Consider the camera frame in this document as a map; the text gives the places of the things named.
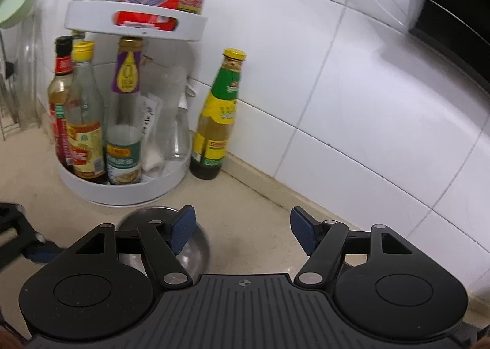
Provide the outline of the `stainless steel bowl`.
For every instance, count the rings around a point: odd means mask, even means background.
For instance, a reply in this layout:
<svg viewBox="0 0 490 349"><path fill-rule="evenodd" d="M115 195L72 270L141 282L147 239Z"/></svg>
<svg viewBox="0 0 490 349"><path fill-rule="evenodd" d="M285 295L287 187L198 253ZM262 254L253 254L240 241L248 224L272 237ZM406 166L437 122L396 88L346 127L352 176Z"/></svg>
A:
<svg viewBox="0 0 490 349"><path fill-rule="evenodd" d="M168 219L177 210L163 205L146 206L139 208L125 216L117 226L118 231L135 231L137 226L143 222L154 219ZM177 259L186 269L193 281L201 274L205 274L210 264L210 245L208 238L199 224L196 225L194 233L183 247ZM136 268L147 276L147 268L144 265L141 254L119 254L120 262Z"/></svg>

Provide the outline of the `green yellow label oil bottle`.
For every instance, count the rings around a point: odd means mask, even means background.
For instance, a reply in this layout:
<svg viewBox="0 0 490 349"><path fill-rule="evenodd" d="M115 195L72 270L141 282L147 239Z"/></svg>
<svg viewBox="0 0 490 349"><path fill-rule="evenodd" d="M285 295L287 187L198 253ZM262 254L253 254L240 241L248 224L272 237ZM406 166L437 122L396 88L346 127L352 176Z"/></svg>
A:
<svg viewBox="0 0 490 349"><path fill-rule="evenodd" d="M246 54L224 50L224 59L199 115L194 135L190 171L202 180L212 180L221 171L235 122L238 89Z"/></svg>

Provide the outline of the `yellow label vinegar bottle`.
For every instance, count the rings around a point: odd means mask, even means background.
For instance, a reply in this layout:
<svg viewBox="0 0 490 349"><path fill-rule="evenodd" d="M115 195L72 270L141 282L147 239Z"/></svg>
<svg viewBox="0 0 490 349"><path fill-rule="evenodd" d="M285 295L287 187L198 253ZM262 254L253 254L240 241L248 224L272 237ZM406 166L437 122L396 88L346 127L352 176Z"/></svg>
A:
<svg viewBox="0 0 490 349"><path fill-rule="evenodd" d="M93 41L77 41L73 46L74 75L65 112L74 173L85 181L105 184L104 102L92 64L94 50Z"/></svg>

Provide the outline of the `white two-tier turntable rack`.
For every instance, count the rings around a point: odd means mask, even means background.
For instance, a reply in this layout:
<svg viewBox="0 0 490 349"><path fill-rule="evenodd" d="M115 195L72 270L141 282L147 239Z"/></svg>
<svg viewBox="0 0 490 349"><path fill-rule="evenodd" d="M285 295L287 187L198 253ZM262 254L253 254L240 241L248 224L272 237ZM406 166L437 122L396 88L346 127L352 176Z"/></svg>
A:
<svg viewBox="0 0 490 349"><path fill-rule="evenodd" d="M159 17L172 17L177 26L172 31L160 31L144 26L119 26L115 23L119 12L135 12ZM179 10L150 5L111 1L71 1L68 3L64 26L80 32L113 36L135 36L155 40L200 41L208 18ZM129 185L92 184L56 164L59 177L80 198L103 206L125 207L149 203L163 197L184 178L189 155L182 162L171 162L159 177L146 177L140 183Z"/></svg>

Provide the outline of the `green label cooking wine bottle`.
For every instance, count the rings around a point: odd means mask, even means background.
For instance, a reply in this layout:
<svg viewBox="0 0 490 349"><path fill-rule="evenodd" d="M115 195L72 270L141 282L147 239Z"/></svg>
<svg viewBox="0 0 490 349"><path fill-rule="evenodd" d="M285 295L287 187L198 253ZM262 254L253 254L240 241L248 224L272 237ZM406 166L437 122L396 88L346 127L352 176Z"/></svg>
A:
<svg viewBox="0 0 490 349"><path fill-rule="evenodd" d="M143 40L120 38L111 83L105 133L105 156L112 185L129 185L141 179L142 121L140 60Z"/></svg>

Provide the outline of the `red label soy sauce bottle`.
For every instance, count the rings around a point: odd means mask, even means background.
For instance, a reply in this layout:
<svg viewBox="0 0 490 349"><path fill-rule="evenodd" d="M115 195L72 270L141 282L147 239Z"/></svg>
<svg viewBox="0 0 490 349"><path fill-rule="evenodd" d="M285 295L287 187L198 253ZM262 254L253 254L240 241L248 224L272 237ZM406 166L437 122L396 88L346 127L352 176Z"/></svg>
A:
<svg viewBox="0 0 490 349"><path fill-rule="evenodd" d="M65 102L68 100L73 79L72 49L73 36L56 38L55 75L47 89L56 156L68 171L73 171L73 161L67 134Z"/></svg>

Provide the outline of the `clear plastic bag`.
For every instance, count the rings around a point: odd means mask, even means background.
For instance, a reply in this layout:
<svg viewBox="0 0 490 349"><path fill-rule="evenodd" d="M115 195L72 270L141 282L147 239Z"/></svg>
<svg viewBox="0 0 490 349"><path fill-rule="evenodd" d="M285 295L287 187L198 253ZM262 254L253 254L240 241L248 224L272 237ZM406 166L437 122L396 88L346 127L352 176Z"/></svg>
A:
<svg viewBox="0 0 490 349"><path fill-rule="evenodd" d="M165 164L190 154L187 74L182 67L147 64L141 73L142 166L146 176L163 175Z"/></svg>

